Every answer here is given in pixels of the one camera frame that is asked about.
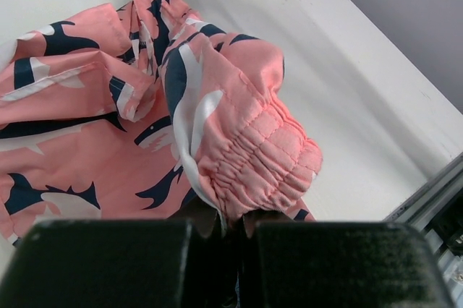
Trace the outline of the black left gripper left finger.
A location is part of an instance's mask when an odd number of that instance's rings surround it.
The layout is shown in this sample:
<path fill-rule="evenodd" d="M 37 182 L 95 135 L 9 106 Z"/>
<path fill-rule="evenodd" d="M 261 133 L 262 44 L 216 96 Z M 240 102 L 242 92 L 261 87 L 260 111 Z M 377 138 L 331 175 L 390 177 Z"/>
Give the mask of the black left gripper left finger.
<path fill-rule="evenodd" d="M 3 307 L 230 307 L 212 210 L 166 220 L 33 226 L 1 280 Z"/>

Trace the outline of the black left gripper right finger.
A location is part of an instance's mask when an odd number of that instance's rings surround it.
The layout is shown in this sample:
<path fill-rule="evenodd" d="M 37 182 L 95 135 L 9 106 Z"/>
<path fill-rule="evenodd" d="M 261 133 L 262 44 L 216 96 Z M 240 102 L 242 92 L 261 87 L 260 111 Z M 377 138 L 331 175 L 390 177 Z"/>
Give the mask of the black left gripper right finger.
<path fill-rule="evenodd" d="M 403 223 L 239 222 L 243 307 L 452 307 L 425 238 Z"/>

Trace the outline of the pink shark print shorts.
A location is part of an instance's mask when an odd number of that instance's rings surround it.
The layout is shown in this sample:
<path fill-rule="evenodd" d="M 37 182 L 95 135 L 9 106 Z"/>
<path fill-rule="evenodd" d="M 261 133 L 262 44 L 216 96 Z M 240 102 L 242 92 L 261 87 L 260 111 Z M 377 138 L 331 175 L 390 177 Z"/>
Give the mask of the pink shark print shorts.
<path fill-rule="evenodd" d="M 275 45 L 182 0 L 110 4 L 1 47 L 1 237 L 54 218 L 168 218 L 199 197 L 229 225 L 296 221 L 322 154 L 279 99 Z"/>

